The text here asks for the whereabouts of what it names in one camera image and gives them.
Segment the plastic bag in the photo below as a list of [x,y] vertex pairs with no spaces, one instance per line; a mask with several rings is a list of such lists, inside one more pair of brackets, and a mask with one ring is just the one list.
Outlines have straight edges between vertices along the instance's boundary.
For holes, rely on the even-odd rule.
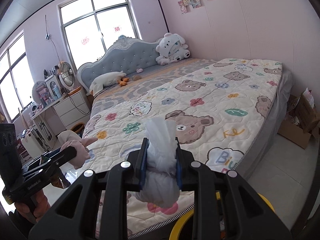
[[142,202],[169,208],[178,200],[180,190],[176,181],[176,122],[160,117],[145,123],[147,149],[146,181],[140,192],[132,194]]
[[308,88],[302,94],[306,98],[306,100],[308,101],[311,108],[313,109],[313,107],[315,106],[315,103],[314,103],[313,96],[309,92]]

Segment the large white plush bear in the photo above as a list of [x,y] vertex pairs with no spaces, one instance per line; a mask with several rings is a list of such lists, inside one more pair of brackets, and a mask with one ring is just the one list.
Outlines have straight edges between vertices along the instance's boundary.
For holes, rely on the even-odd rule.
[[178,34],[166,33],[156,47],[160,56],[156,58],[159,65],[174,63],[190,56],[186,41]]

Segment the window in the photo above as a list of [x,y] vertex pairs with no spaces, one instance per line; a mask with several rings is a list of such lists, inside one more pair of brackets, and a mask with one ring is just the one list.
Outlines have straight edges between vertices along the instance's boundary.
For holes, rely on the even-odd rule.
[[0,58],[0,91],[11,120],[31,103],[33,85],[21,35]]
[[137,37],[127,0],[76,0],[60,10],[77,69],[102,57],[120,35]]

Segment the black sleeve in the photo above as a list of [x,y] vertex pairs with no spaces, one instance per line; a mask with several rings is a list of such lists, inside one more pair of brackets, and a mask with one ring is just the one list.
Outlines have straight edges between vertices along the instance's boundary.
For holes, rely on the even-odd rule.
[[15,210],[14,213],[9,212],[9,217],[21,233],[28,238],[29,231],[34,224],[25,219],[17,210]]

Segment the pink cloth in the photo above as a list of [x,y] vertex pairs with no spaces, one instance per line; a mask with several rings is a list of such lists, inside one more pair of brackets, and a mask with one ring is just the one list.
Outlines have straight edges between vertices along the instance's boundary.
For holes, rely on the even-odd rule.
[[86,147],[98,140],[98,138],[81,139],[80,136],[71,130],[60,133],[58,135],[58,139],[62,144],[61,151],[68,146],[72,146],[76,149],[77,156],[69,161],[76,170],[81,168],[86,160],[90,159],[90,155]]

